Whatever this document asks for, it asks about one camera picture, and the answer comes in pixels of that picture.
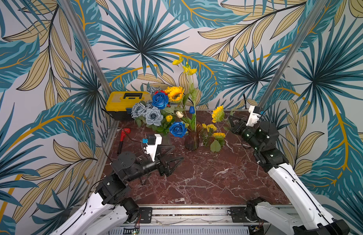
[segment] red screwdriver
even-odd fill
[[[124,131],[122,130],[121,133],[120,133],[120,142],[119,142],[119,148],[118,148],[118,155],[121,153],[121,149],[123,148],[123,141],[124,141],[124,137],[126,136],[126,133],[127,134],[131,133],[131,129],[124,128]]]

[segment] toolbox handle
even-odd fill
[[[127,97],[128,97],[128,99],[135,99],[136,97],[141,99],[142,98],[142,93],[125,93],[123,99],[125,99]]]

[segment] toolbox lid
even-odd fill
[[[107,111],[127,111],[140,101],[150,100],[150,94],[146,91],[114,91],[111,92],[106,104]]]

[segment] red marble surface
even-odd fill
[[[236,112],[241,116],[245,112]],[[211,122],[211,112],[198,111],[198,120],[205,124]],[[226,133],[226,145],[216,155],[209,148],[200,146],[189,151],[184,147],[184,138],[169,134],[175,150],[172,156],[183,156],[184,161],[169,177],[153,172],[148,177],[129,183],[130,196],[137,204],[245,204],[247,200],[263,197],[271,204],[288,204],[289,200],[273,181],[254,161],[253,151],[245,150],[238,136],[223,129],[222,123],[216,126]],[[129,136],[142,140],[146,133],[153,131],[146,127],[138,128],[133,121],[122,122],[120,127],[130,127]],[[117,157],[120,132],[110,151],[110,157]],[[141,145],[125,138],[123,151],[131,151],[137,157],[143,156]],[[103,176],[112,172],[109,161]]]

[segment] white tulip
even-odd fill
[[[178,118],[182,118],[184,115],[181,113],[181,111],[176,111],[176,116]]]

